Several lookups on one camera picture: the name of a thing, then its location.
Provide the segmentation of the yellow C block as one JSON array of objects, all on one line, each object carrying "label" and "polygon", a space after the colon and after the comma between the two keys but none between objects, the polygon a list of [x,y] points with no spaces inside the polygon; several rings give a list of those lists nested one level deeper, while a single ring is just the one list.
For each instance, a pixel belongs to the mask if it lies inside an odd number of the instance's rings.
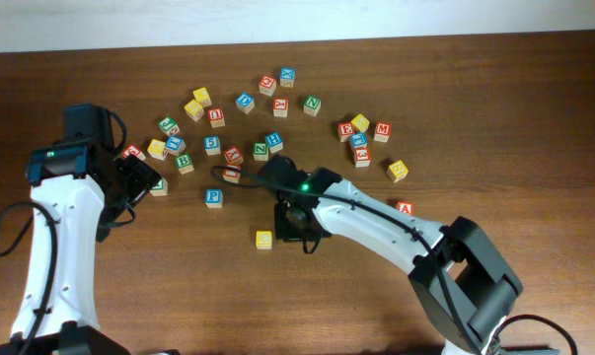
[{"label": "yellow C block", "polygon": [[257,249],[272,249],[272,231],[257,231],[256,232],[256,248]]}]

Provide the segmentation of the green R block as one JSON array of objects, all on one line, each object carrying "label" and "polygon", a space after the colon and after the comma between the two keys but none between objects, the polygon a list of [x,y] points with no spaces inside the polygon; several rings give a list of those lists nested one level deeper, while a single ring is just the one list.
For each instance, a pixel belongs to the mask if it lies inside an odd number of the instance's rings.
[{"label": "green R block", "polygon": [[162,177],[160,181],[150,189],[150,193],[153,196],[166,196],[168,194],[167,180]]}]

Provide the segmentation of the blue P block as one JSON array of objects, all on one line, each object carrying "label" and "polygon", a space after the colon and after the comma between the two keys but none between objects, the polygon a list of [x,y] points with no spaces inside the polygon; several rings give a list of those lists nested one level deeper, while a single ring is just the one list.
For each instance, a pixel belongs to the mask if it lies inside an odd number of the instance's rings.
[{"label": "blue P block", "polygon": [[208,208],[222,208],[224,202],[222,190],[206,189],[204,201]]}]

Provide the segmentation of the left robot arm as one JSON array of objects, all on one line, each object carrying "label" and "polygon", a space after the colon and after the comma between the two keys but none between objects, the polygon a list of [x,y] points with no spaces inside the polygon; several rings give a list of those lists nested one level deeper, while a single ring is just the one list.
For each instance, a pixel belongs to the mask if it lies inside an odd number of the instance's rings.
[{"label": "left robot arm", "polygon": [[0,212],[1,223],[18,208],[31,210],[33,233],[26,290],[9,340],[0,354],[124,354],[100,331],[95,296],[95,246],[123,213],[155,187],[161,176],[139,158],[121,155],[112,127],[120,117],[101,106],[70,106],[64,136],[32,152],[26,201]]}]

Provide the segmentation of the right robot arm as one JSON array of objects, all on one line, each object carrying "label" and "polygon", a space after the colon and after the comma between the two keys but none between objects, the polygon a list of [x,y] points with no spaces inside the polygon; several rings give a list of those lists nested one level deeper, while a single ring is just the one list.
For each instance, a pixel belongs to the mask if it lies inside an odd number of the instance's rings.
[{"label": "right robot arm", "polygon": [[311,173],[276,155],[259,171],[277,199],[284,241],[312,251],[332,235],[353,240],[404,272],[447,350],[482,354],[523,285],[484,230],[458,217],[444,225],[404,214],[326,168]]}]

